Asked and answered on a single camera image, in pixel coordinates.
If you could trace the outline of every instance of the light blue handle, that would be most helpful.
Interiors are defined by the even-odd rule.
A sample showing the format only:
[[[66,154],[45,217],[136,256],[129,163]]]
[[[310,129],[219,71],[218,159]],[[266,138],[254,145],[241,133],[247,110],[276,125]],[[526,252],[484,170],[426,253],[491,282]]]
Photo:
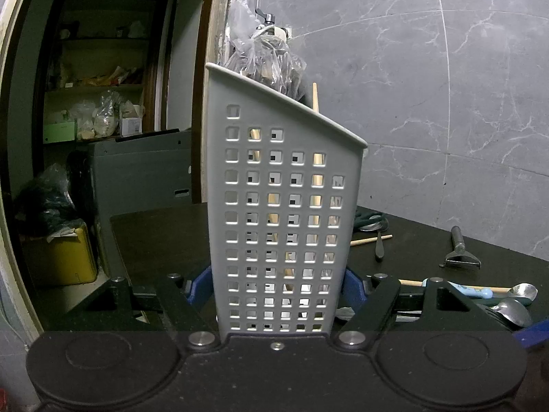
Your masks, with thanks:
[[[457,283],[450,282],[452,286],[454,286],[461,294],[464,294],[467,297],[472,298],[480,298],[480,299],[491,299],[493,297],[493,292],[490,288],[470,288],[470,287],[464,287],[463,285],[458,285]],[[425,286],[427,284],[427,279],[425,279],[422,283],[422,286]]]

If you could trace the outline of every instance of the white wall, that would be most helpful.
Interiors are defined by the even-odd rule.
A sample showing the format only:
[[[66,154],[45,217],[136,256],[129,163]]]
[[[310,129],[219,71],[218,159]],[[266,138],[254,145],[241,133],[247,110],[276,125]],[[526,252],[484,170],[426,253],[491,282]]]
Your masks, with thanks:
[[[177,0],[172,37],[166,127],[190,127],[193,99],[194,59],[202,0]]]
[[[8,112],[8,163],[12,194],[32,179],[32,96],[38,54],[53,0],[32,0],[15,57]]]

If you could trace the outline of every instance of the green box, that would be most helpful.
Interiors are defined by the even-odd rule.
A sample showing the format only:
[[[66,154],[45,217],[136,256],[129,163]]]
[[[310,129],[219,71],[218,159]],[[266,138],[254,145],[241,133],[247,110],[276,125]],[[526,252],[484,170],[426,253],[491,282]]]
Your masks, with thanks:
[[[51,144],[53,142],[74,141],[75,138],[76,123],[61,122],[58,124],[46,124],[44,125],[44,144]]]

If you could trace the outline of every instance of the screw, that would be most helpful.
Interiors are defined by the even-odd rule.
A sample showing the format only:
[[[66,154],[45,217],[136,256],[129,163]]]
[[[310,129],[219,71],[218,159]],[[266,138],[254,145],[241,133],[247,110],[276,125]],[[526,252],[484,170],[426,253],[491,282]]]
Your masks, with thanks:
[[[285,347],[285,345],[282,342],[273,342],[271,344],[271,348],[278,352],[279,350],[282,350]]]
[[[338,339],[347,345],[359,345],[366,340],[366,336],[360,331],[344,331],[339,334]]]
[[[189,335],[189,343],[197,347],[205,347],[215,342],[215,335],[209,331],[196,331]]]

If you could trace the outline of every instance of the black circular disc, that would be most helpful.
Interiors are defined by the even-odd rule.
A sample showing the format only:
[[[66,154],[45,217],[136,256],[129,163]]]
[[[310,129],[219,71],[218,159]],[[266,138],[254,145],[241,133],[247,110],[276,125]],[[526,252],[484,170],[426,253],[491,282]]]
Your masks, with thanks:
[[[27,371],[41,394],[97,408],[146,394],[178,361],[165,332],[48,332],[28,352]]]
[[[379,343],[376,359],[398,387],[447,407],[506,397],[526,373],[526,352],[500,331],[389,332]]]

